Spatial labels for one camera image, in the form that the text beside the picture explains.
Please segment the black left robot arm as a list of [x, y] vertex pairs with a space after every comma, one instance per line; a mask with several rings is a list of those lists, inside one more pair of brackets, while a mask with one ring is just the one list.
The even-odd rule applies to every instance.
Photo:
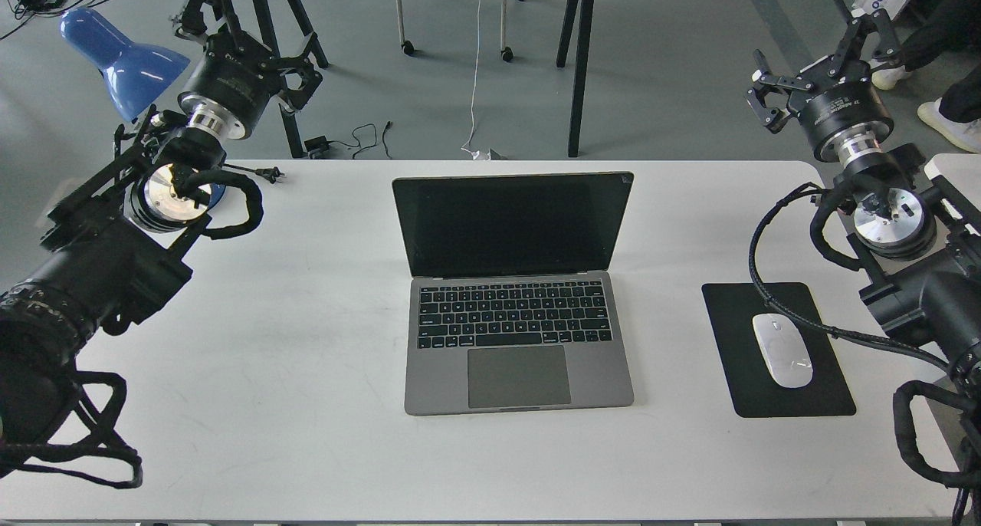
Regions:
[[189, 66], [168, 48], [137, 44], [96, 10], [61, 17], [64, 40], [95, 65], [127, 124], [113, 159], [49, 212], [51, 257], [2, 295], [2, 474], [63, 473], [77, 459], [116, 459], [129, 480], [71, 476], [118, 490], [143, 483], [143, 460], [116, 432], [126, 400], [118, 373], [80, 371], [98, 331], [125, 333], [192, 278], [185, 255], [201, 236], [253, 232], [263, 219], [256, 178], [225, 162], [225, 143], [248, 138], [270, 102], [302, 110], [328, 65], [301, 0], [187, 0], [176, 37], [201, 59], [179, 110], [155, 100]]

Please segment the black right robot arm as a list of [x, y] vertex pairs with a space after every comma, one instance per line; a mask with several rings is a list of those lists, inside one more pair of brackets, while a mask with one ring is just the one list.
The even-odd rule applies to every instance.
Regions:
[[[763, 216], [751, 235], [747, 267], [763, 303], [796, 326], [872, 349], [917, 358], [946, 373], [952, 390], [910, 380], [893, 397], [894, 437], [901, 459], [918, 476], [957, 490], [952, 523], [979, 520], [979, 210], [945, 177], [918, 189], [914, 174], [927, 160], [914, 144], [890, 151], [882, 143], [894, 121], [872, 83], [874, 73], [904, 64], [887, 12], [860, 12], [835, 1], [845, 32], [835, 51], [791, 76], [771, 71], [761, 51], [747, 90], [758, 121], [778, 133], [798, 120], [814, 158], [837, 163], [831, 188], [808, 182]], [[809, 225], [823, 259], [864, 271], [859, 295], [881, 335], [821, 324], [780, 302], [758, 274], [756, 248], [764, 229], [795, 200], [810, 197]], [[910, 409], [920, 396], [960, 412], [964, 463], [946, 472], [917, 446]]]

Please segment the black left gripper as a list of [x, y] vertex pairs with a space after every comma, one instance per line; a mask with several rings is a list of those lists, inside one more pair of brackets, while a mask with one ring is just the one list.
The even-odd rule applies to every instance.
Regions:
[[[207, 33], [204, 9], [210, 6], [225, 29]], [[204, 48], [203, 58], [179, 93], [179, 106], [190, 124], [218, 140], [248, 138], [270, 100], [287, 114], [303, 110], [323, 81], [311, 55], [321, 50], [318, 34], [304, 37], [297, 57], [274, 56], [273, 51], [243, 33], [234, 0], [186, 0], [172, 30], [179, 39]]]

